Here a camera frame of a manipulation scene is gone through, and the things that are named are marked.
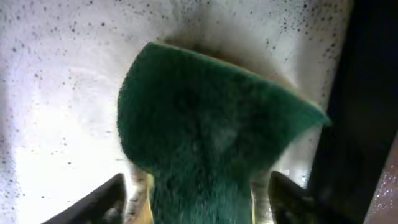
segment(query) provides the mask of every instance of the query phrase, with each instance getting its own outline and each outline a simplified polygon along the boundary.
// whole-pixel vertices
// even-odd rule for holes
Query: blurry black object
[[[117,174],[43,224],[122,224],[125,198],[123,175]]]
[[[279,174],[270,180],[277,224],[311,223],[289,221],[297,209],[318,220],[329,217],[315,223],[364,221],[398,130],[397,68],[398,1],[356,1],[330,97],[334,125],[322,131],[308,189]],[[273,184],[285,189],[285,196]],[[294,207],[287,204],[291,201]]]

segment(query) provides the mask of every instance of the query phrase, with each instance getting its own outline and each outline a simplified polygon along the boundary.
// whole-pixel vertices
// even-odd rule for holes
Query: sponge
[[[154,223],[252,223],[251,178],[328,123],[278,84],[206,55],[149,43],[119,92],[127,158],[154,177]]]

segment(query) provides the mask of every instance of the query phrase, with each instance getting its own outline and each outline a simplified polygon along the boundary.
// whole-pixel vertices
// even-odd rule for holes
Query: white surface
[[[205,45],[288,78],[325,107],[350,8],[349,0],[0,0],[0,223],[44,222],[128,173],[116,98],[148,41]],[[309,133],[275,168],[305,185],[317,142]],[[260,215],[270,220],[266,209]]]

